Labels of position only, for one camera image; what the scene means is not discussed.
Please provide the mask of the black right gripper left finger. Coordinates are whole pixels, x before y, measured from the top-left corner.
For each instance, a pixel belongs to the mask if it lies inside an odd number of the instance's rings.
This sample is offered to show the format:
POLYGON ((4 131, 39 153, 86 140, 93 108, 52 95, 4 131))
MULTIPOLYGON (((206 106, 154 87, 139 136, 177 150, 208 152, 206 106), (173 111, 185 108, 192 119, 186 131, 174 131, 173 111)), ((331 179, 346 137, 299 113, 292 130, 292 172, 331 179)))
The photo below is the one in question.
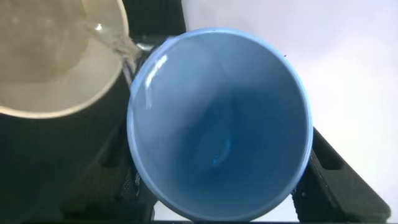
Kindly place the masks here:
POLYGON ((150 222, 154 204, 131 157, 123 119, 73 183, 60 211, 66 220, 150 222))

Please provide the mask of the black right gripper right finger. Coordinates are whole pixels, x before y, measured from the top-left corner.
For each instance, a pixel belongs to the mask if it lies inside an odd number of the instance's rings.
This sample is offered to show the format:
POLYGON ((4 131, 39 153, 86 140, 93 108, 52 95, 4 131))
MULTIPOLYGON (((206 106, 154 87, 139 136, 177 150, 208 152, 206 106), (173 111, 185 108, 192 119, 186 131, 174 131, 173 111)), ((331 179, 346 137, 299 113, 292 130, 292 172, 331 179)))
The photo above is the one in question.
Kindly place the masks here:
POLYGON ((388 204, 313 130, 308 166, 292 192, 301 223, 385 223, 388 204))

